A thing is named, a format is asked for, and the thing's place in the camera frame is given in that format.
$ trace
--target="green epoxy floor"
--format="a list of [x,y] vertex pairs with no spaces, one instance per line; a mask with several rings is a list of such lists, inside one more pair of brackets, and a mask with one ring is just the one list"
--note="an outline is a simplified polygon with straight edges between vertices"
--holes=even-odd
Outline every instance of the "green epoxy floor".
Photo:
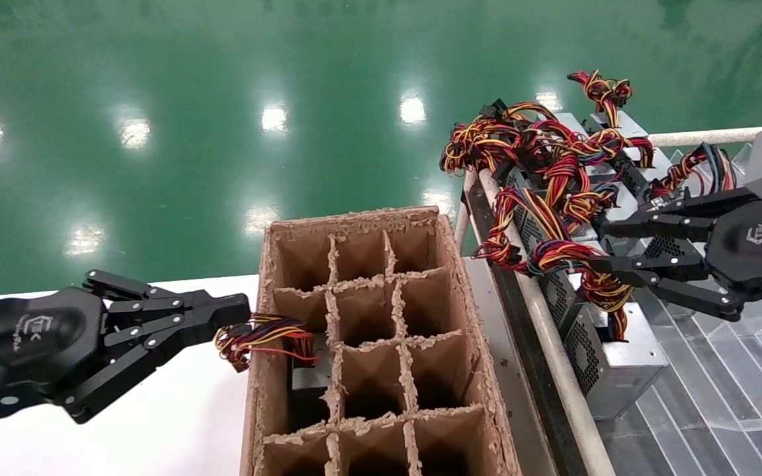
[[257,271],[272,219],[436,203],[455,121],[628,77],[651,132],[762,124],[762,4],[0,1],[0,293]]

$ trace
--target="white tube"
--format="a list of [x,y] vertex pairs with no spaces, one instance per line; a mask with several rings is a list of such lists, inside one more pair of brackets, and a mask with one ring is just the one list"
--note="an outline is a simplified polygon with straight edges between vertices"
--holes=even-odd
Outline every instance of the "white tube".
[[[496,183],[487,169],[481,171],[479,178],[490,207],[495,208],[495,196],[499,193],[499,184]],[[521,240],[515,227],[507,227],[505,234],[512,245],[525,249],[523,240]],[[581,387],[578,386],[575,372],[569,363],[569,356],[563,349],[563,341],[560,340],[560,334],[554,327],[554,320],[551,319],[545,296],[542,295],[542,290],[531,278],[519,273],[516,275],[519,288],[523,292],[523,298],[525,298],[529,308],[531,321],[537,331],[542,354],[545,356],[548,370],[551,371],[554,386],[556,386],[560,401],[563,403],[566,418],[569,420],[569,426],[575,436],[575,443],[577,443],[581,459],[584,461],[584,467],[587,468],[589,476],[616,476],[611,459],[607,455],[605,444],[602,443],[599,430],[595,426],[593,415],[587,406],[587,400],[581,394]]]
[[[475,171],[466,172],[466,178],[463,181],[463,193],[469,192],[478,175]],[[469,210],[466,203],[460,201],[460,210],[457,211],[457,223],[454,224],[454,240],[457,240],[457,251],[463,253],[463,246],[466,244],[466,232],[469,230]]]
[[742,127],[740,129],[693,130],[693,132],[669,132],[648,136],[654,147],[685,147],[702,142],[711,144],[730,144],[732,142],[751,142],[762,132],[762,127]]

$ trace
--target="grid cardboard insert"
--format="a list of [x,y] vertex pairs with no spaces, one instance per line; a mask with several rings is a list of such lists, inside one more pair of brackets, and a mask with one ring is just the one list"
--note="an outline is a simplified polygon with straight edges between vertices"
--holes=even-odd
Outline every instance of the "grid cardboard insert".
[[243,476],[520,474],[436,208],[273,223],[260,278],[257,310],[305,322],[323,364],[308,376],[283,354],[252,355]]

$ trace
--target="white table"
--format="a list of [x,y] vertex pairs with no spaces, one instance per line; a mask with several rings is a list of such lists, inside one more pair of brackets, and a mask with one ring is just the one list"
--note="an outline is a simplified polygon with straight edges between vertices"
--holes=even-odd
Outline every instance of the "white table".
[[[211,296],[243,292],[254,308],[257,281],[255,274],[155,286]],[[25,409],[0,419],[0,476],[236,476],[246,381],[205,343],[182,350],[87,424],[52,405]]]

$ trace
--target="white table surface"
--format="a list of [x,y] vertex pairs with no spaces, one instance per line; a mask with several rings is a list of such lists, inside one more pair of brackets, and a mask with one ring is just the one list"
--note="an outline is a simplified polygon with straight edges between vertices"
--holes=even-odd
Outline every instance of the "white table surface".
[[[155,286],[211,296],[243,292],[254,308],[257,281],[254,274]],[[0,419],[0,476],[236,476],[246,382],[205,343],[182,350],[87,424],[52,405],[25,409]]]

